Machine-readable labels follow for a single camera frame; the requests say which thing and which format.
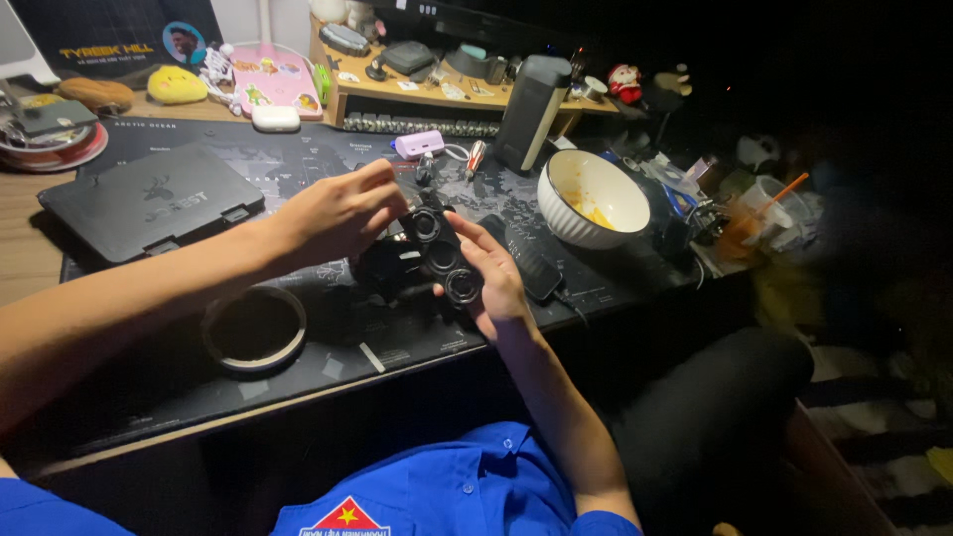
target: red triangle emblem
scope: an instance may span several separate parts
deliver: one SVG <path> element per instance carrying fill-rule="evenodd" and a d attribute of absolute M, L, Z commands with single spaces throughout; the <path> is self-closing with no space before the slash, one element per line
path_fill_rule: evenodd
<path fill-rule="evenodd" d="M 357 505 L 355 500 L 348 497 L 324 519 L 317 522 L 314 528 L 381 528 L 371 516 Z"/>

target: yellow star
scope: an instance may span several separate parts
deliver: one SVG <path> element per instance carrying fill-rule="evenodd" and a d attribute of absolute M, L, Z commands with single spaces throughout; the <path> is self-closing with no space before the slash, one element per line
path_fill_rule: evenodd
<path fill-rule="evenodd" d="M 350 524 L 351 524 L 351 521 L 357 521 L 357 516 L 355 516 L 355 509 L 354 509 L 354 508 L 351 508 L 351 509 L 349 510 L 349 509 L 345 508 L 344 506 L 342 506 L 342 507 L 341 507 L 341 512 L 342 512 L 342 513 L 341 513 L 341 517 L 339 517 L 339 518 L 337 518 L 337 519 L 342 520 L 342 521 L 344 522 L 344 525 L 350 525 Z"/>

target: deer logo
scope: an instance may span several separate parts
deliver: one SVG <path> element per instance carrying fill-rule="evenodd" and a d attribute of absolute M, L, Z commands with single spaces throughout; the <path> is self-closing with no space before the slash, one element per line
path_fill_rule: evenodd
<path fill-rule="evenodd" d="M 154 176 L 152 178 L 152 187 L 143 189 L 143 192 L 146 193 L 146 196 L 143 197 L 143 201 L 150 201 L 157 197 L 162 197 L 163 200 L 168 201 L 172 199 L 175 194 L 172 193 L 172 190 L 163 188 L 163 186 L 169 182 L 169 176 L 164 175 L 163 178 Z"/>

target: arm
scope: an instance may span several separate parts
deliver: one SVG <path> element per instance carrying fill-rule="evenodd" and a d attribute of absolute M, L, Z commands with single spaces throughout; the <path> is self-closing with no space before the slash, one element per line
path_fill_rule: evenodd
<path fill-rule="evenodd" d="M 0 434 L 141 335 L 261 280 L 360 252 L 406 210 L 390 163 L 378 160 L 318 181 L 268 219 L 0 308 Z"/>
<path fill-rule="evenodd" d="M 513 258 L 482 227 L 454 213 L 445 216 L 461 235 L 463 256 L 485 281 L 482 303 L 471 311 L 476 325 L 496 341 L 543 440 L 569 479 L 577 514 L 605 510 L 638 525 L 616 446 L 536 328 Z"/>

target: purple power bank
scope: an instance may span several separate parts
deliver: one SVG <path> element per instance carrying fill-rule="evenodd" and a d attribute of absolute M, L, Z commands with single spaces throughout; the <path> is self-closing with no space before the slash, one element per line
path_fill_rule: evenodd
<path fill-rule="evenodd" d="M 394 145 L 403 159 L 416 160 L 428 151 L 431 153 L 443 151 L 443 136 L 440 135 L 440 131 L 407 134 L 396 139 Z"/>

